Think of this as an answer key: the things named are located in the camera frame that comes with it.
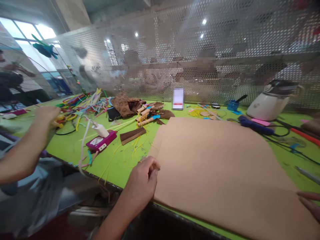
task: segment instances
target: large cardboard sheet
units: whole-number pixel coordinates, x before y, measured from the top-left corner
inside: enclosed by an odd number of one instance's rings
[[[265,140],[237,123],[171,118],[149,155],[155,200],[251,239],[320,239],[320,226]]]

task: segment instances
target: gray clothing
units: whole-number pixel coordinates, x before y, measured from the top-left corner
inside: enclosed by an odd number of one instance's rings
[[[0,234],[29,237],[69,207],[99,193],[96,180],[74,173],[62,176],[62,164],[42,158],[34,173],[0,186]]]

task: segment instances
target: person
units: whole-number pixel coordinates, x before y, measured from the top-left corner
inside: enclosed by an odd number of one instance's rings
[[[64,174],[63,165],[54,158],[39,159],[59,113],[55,106],[36,108],[27,133],[0,152],[1,234],[29,237],[71,206],[100,192],[96,180],[79,172]]]
[[[25,67],[14,63],[8,64],[4,67],[6,71],[12,72],[20,72],[23,73],[27,78],[23,77],[23,82],[19,85],[18,88],[10,87],[11,93],[14,95],[15,99],[21,102],[26,107],[37,104],[39,100],[40,102],[50,101],[50,96],[46,93],[43,88],[36,83],[35,80],[32,80],[31,77],[35,77],[36,75],[25,69]]]
[[[320,202],[320,193],[313,193],[313,192],[298,192],[300,202],[310,211],[312,216],[317,220],[320,224],[320,207],[313,201]]]
[[[152,156],[145,158],[132,169],[117,203],[100,226],[94,240],[121,239],[129,223],[152,199],[157,185],[158,170],[160,165]]]

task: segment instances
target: concrete pillar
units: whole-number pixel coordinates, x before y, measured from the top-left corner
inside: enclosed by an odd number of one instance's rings
[[[82,0],[55,0],[70,31],[91,24]]]

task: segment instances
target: white charger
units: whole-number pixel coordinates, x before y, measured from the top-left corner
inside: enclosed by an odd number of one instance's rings
[[[94,121],[92,121],[93,126],[92,128],[97,132],[97,134],[100,137],[108,137],[109,136],[109,132],[105,129],[105,127],[102,124],[98,124]]]

